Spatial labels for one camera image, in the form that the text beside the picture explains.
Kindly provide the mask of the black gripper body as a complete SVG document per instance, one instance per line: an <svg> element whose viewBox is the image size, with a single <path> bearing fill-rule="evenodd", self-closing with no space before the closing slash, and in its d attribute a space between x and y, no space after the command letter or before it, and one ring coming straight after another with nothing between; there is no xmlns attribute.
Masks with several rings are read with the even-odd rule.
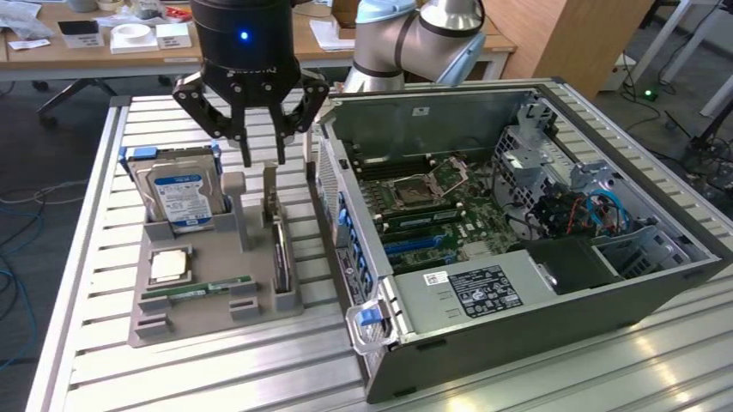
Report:
<svg viewBox="0 0 733 412"><path fill-rule="evenodd" d="M205 84L233 105L281 104L301 81L291 3L193 1L190 7Z"/></svg>

